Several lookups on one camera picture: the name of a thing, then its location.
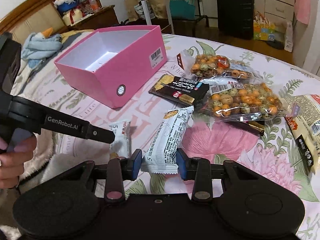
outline wooden floor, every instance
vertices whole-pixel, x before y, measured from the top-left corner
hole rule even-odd
[[[174,24],[175,34],[190,36],[190,37],[192,36],[193,22],[174,21],[173,24]],[[288,62],[290,64],[293,64],[292,53],[287,52],[283,49],[282,50],[274,49],[268,44],[266,44],[264,41],[257,41],[253,39],[243,40],[243,39],[234,38],[231,36],[225,36],[219,32],[218,28],[205,27],[205,20],[202,20],[202,22],[200,22],[197,25],[196,37],[207,39],[210,41],[217,41],[217,42],[229,44],[229,45],[240,47],[243,49],[252,50],[252,51]]]

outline black robotic base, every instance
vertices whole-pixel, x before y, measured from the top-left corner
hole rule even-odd
[[[13,207],[20,239],[298,239],[305,210],[295,194],[239,163],[189,159],[181,149],[179,174],[195,181],[191,200],[187,194],[126,200],[123,180],[137,178],[141,159],[138,149],[106,165],[87,161],[26,192]],[[97,179],[106,180],[104,198],[94,195]],[[212,196],[212,179],[221,179],[220,197]]]

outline brown paper bag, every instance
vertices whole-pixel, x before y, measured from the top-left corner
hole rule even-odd
[[[168,18],[165,0],[149,0],[149,2],[156,17],[159,19]]]
[[[139,4],[138,0],[124,0],[125,7],[127,9],[128,19],[131,22],[134,22],[139,19],[139,15],[137,14],[134,6]]]

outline black suitcase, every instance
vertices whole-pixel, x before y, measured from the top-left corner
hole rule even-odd
[[[225,35],[253,38],[254,0],[217,0],[218,28]]]

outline black snack package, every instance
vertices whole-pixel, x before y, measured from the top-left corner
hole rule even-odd
[[[201,102],[208,90],[208,84],[165,74],[149,93],[192,106]]]
[[[254,135],[257,136],[263,136],[264,135],[264,124],[265,121],[259,120],[259,121],[250,121],[250,122],[240,122],[240,121],[229,121],[226,122],[228,124],[231,124],[232,126],[248,131]]]

